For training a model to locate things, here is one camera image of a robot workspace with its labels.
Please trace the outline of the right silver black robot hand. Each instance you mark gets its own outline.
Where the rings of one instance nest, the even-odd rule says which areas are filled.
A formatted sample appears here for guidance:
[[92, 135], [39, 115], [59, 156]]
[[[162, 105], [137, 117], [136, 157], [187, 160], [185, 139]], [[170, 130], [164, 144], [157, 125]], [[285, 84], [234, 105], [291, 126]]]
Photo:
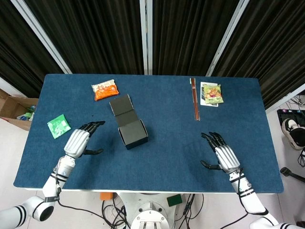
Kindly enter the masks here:
[[217, 165], [210, 165], [201, 160], [201, 164], [205, 168], [209, 170], [222, 170], [227, 174], [240, 169], [239, 160], [220, 134], [216, 132], [209, 132], [209, 134], [201, 133], [201, 137], [207, 140], [218, 160]]

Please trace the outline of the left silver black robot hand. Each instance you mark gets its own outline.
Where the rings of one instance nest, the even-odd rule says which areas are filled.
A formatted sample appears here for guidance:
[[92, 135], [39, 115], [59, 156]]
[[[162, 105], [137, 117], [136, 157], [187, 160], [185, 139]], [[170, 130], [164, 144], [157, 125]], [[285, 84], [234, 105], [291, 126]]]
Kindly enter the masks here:
[[83, 124], [79, 129], [74, 130], [64, 147], [65, 154], [77, 159], [82, 155], [98, 155], [103, 152], [102, 148], [98, 150], [89, 150], [86, 149], [86, 147], [96, 129], [104, 124], [105, 121], [90, 122]]

